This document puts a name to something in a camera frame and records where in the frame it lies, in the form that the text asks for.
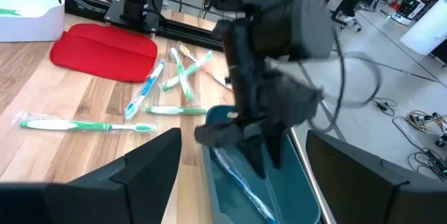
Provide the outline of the blue toothbrush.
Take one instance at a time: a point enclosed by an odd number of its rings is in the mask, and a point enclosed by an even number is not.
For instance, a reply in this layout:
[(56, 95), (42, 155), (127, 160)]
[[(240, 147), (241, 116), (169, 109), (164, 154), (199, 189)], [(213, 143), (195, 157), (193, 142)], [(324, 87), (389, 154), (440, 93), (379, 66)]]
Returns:
[(156, 82), (156, 79), (163, 71), (165, 64), (166, 62), (164, 60), (160, 60), (155, 65), (155, 67), (153, 67), (153, 69), (147, 76), (146, 80), (144, 81), (143, 85), (139, 89), (139, 92), (134, 96), (132, 101), (126, 106), (124, 113), (125, 120), (131, 120), (136, 115), (136, 113), (138, 112), (138, 110), (142, 105), (142, 102), (147, 97), (148, 93), (150, 92), (151, 88)]
[(212, 149), (218, 164), (227, 172), (236, 185), (242, 190), (249, 201), (257, 209), (258, 213), (268, 222), (268, 224), (278, 224), (278, 220), (270, 208), (251, 190), (248, 183), (238, 173), (238, 171), (227, 161), (222, 151), (216, 148)]

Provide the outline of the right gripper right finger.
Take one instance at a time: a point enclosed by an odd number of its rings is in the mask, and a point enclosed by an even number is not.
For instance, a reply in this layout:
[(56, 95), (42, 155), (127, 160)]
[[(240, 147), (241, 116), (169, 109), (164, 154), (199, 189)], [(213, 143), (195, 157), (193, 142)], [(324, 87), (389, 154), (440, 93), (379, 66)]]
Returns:
[(447, 184), (316, 130), (306, 152), (337, 224), (447, 224)]

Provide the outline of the teal plastic bin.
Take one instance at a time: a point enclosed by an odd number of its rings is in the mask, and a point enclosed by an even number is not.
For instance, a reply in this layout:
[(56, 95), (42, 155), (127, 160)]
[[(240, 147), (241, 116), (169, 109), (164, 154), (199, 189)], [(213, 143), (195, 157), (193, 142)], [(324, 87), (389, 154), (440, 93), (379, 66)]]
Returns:
[[(254, 204), (223, 171), (214, 152), (203, 146), (203, 160), (210, 209), (214, 224), (268, 224)], [(312, 185), (302, 166), (295, 142), (288, 133), (284, 137), (282, 165), (274, 168), (270, 156), (262, 146), (266, 178), (261, 179), (245, 157), (233, 146), (221, 153), (248, 184), (250, 189), (272, 211), (279, 224), (319, 224), (321, 210)]]

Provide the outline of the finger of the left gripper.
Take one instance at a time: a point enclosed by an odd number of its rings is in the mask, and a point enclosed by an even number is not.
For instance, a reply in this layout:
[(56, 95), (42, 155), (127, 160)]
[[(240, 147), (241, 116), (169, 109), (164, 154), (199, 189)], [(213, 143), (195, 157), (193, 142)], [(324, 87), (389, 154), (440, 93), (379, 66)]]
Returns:
[(258, 126), (247, 126), (244, 130), (246, 140), (244, 142), (246, 149), (246, 157), (256, 174), (261, 178), (265, 178), (265, 168), (263, 164), (262, 144), (264, 137)]
[(286, 125), (281, 121), (275, 122), (268, 129), (267, 149), (275, 168), (281, 167), (285, 131)]

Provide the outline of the white plastic bin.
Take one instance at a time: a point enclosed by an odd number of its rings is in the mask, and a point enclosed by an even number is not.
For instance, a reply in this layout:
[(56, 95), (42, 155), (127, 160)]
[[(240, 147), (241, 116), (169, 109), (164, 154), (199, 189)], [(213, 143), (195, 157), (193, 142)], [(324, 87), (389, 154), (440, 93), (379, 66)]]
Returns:
[(0, 0), (0, 8), (21, 15), (0, 15), (0, 43), (55, 41), (63, 34), (65, 0)]

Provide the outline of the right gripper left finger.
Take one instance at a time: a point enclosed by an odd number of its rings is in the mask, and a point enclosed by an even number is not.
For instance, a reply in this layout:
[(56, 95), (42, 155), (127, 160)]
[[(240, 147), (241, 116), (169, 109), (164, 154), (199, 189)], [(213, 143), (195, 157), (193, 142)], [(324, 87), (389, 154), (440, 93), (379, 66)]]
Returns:
[(66, 184), (0, 183), (0, 224), (161, 224), (181, 151), (171, 128)]

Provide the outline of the red plastic bin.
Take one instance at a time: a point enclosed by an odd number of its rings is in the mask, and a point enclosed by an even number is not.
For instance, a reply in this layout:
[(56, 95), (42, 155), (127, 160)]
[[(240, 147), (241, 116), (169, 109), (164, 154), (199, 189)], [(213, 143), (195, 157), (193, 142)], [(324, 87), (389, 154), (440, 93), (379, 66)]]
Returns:
[(50, 50), (56, 66), (120, 82), (143, 82), (157, 56), (157, 44), (142, 34), (87, 23), (63, 32)]

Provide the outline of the white cabinet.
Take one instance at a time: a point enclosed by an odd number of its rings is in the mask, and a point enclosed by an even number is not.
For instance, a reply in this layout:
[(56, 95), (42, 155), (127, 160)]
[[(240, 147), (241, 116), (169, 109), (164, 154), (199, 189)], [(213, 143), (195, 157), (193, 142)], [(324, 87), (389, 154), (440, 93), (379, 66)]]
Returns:
[(401, 38), (403, 45), (427, 56), (447, 39), (447, 0), (438, 0)]

